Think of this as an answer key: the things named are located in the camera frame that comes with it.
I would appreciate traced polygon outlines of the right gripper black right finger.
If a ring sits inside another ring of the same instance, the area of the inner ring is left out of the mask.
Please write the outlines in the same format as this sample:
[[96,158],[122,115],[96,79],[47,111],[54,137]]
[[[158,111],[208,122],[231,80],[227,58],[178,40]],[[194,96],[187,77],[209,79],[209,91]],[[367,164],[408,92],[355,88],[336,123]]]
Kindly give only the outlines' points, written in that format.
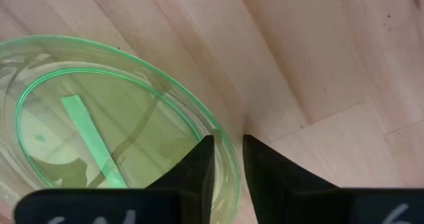
[[243,136],[242,156],[258,224],[282,224],[292,193],[337,188],[252,135]]

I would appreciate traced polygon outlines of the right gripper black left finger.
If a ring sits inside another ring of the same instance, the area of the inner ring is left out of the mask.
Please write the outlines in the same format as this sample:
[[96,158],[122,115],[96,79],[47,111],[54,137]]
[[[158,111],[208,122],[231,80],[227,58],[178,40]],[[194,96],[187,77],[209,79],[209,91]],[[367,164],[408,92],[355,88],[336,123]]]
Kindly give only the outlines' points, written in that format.
[[146,189],[176,192],[182,224],[210,224],[214,182],[215,140],[207,135]]

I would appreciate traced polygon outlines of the green transparent plastic plate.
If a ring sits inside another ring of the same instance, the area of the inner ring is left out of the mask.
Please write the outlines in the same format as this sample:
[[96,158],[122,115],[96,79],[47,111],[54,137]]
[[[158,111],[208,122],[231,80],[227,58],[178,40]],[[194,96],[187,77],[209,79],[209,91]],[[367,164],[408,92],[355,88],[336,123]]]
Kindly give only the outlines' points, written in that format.
[[233,224],[231,142],[184,86],[122,50],[58,35],[0,42],[0,215],[44,188],[145,188],[207,135],[215,141],[211,224]]

